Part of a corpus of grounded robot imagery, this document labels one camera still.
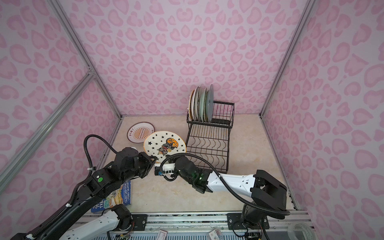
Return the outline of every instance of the black metal dish rack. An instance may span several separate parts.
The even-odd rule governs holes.
[[[212,122],[199,122],[190,119],[187,136],[187,152],[201,156],[209,161],[217,171],[228,172],[229,165],[229,135],[233,126],[235,104],[214,101]],[[210,169],[204,162],[188,157],[196,166]]]

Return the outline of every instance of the beige marble tabletop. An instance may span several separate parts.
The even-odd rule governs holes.
[[[140,116],[125,117],[113,142],[113,147],[121,151],[125,147],[136,147],[143,151],[143,144],[135,144],[127,139],[128,129],[138,122],[150,122],[155,131],[171,131],[184,141],[188,135],[186,116]],[[230,133],[228,174],[255,174],[257,169],[267,171],[285,184],[258,115],[235,115]],[[110,152],[104,165],[113,161],[115,154]],[[155,176],[154,170],[144,179],[131,181],[131,212],[194,212],[242,210],[243,203],[229,192],[198,193],[185,180],[178,177],[173,182]],[[293,209],[287,196],[287,209]]]

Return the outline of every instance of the book cover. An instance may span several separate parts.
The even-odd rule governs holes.
[[[131,181],[125,182],[118,190],[109,194],[108,197],[91,208],[91,212],[100,212],[119,204],[131,204]]]

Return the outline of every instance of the pink heart patterned wallpaper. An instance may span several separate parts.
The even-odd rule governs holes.
[[[88,174],[84,138],[97,134],[108,140],[116,123],[97,84],[91,82],[0,195],[1,239],[35,228],[69,200],[74,186]],[[88,140],[94,166],[105,148],[94,137]]]
[[[384,239],[384,1],[322,0],[267,112],[321,240]]]
[[[123,114],[181,114],[196,86],[259,113],[305,0],[63,0]]]
[[[0,172],[87,70],[44,0],[0,3]]]

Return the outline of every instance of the roll of clear tape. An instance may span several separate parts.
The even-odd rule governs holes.
[[[290,240],[316,240],[314,231],[305,222],[295,222],[288,226]]]

